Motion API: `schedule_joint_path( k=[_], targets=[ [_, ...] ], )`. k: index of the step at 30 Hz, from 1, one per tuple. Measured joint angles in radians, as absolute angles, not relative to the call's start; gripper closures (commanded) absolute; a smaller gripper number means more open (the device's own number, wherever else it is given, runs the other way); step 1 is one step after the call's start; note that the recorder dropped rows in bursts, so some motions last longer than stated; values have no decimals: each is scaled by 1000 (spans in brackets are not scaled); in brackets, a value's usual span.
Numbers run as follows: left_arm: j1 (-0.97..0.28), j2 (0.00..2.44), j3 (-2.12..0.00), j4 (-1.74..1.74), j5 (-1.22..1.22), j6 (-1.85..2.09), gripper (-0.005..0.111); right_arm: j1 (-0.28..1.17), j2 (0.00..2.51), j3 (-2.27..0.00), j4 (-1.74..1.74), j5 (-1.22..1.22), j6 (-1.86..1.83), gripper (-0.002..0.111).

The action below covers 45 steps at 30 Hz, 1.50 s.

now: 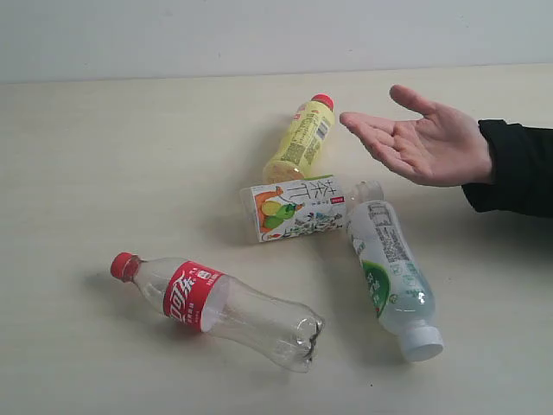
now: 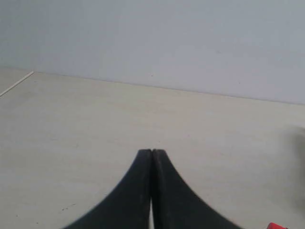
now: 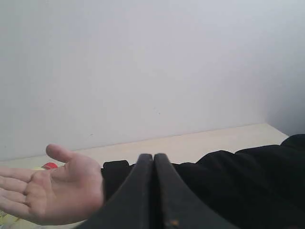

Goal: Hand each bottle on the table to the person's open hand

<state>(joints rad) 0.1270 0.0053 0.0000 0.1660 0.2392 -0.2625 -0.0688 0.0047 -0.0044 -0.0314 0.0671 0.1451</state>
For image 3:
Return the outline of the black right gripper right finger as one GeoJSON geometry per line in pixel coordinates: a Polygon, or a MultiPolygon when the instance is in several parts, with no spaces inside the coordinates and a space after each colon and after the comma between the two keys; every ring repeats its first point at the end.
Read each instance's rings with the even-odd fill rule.
{"type": "Polygon", "coordinates": [[[166,154],[156,154],[154,163],[160,185],[165,229],[235,229],[204,204],[185,184],[166,154]]]}

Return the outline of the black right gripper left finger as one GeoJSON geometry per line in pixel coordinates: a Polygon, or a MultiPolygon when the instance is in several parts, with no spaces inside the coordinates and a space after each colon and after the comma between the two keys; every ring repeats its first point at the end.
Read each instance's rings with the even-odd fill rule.
{"type": "Polygon", "coordinates": [[[141,154],[110,200],[78,229],[148,229],[149,189],[153,160],[141,154]]]}

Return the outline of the black sleeved forearm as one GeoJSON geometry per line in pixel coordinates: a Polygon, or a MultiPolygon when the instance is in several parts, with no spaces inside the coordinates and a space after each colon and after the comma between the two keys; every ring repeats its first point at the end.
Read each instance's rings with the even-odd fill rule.
{"type": "Polygon", "coordinates": [[[305,226],[303,134],[279,145],[211,152],[174,168],[204,204],[241,229],[305,226]]]}

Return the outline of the open human hand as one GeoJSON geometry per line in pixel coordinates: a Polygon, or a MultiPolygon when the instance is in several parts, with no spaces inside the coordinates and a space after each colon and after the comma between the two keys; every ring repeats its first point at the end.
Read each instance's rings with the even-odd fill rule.
{"type": "Polygon", "coordinates": [[[50,144],[46,154],[64,165],[55,169],[0,169],[0,209],[39,225],[83,221],[104,204],[100,164],[50,144]]]}

